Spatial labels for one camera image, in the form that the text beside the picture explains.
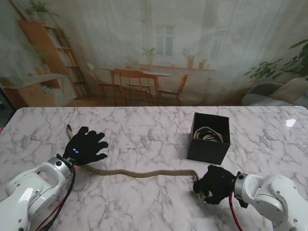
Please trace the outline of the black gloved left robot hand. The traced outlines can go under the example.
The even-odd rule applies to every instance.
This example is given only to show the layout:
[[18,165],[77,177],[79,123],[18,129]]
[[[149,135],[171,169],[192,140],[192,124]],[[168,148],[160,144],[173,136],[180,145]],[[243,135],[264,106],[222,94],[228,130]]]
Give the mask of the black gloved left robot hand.
[[83,126],[78,133],[72,137],[63,154],[63,158],[73,165],[83,166],[107,158],[101,150],[108,147],[108,143],[102,141],[105,137],[103,132],[97,133],[94,130]]

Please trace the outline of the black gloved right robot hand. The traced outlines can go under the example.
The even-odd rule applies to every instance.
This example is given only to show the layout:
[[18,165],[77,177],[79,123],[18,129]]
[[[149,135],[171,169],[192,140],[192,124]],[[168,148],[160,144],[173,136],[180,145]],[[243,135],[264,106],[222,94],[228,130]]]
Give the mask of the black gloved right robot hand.
[[236,181],[236,176],[222,167],[209,165],[205,175],[193,184],[193,191],[199,198],[212,205],[218,205],[227,198]]

